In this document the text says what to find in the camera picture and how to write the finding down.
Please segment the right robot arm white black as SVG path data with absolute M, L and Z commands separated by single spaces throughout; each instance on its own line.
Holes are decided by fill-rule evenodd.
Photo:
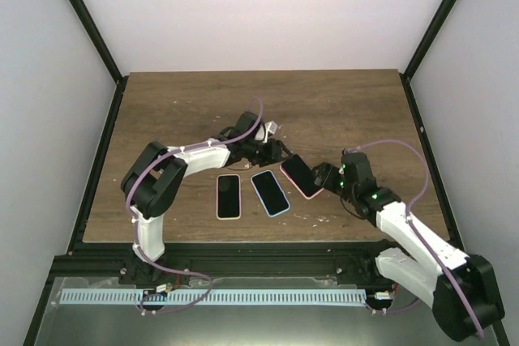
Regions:
M 495 272 L 483 256 L 467 254 L 429 229 L 408 204 L 380 186 L 362 152 L 345 152 L 340 166 L 312 169 L 317 186 L 353 205 L 357 214 L 397 246 L 360 263 L 363 279 L 392 280 L 427 305 L 442 331 L 460 342 L 504 318 Z

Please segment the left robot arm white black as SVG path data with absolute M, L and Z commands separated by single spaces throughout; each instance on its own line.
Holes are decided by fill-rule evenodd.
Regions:
M 132 249 L 141 259 L 138 276 L 157 284 L 165 276 L 163 224 L 183 178 L 208 169 L 220 169 L 245 159 L 252 166 L 281 163 L 292 152 L 275 139 L 277 124 L 264 122 L 259 114 L 244 112 L 234 126 L 200 143 L 166 147 L 151 142 L 142 151 L 121 183 L 131 215 Z

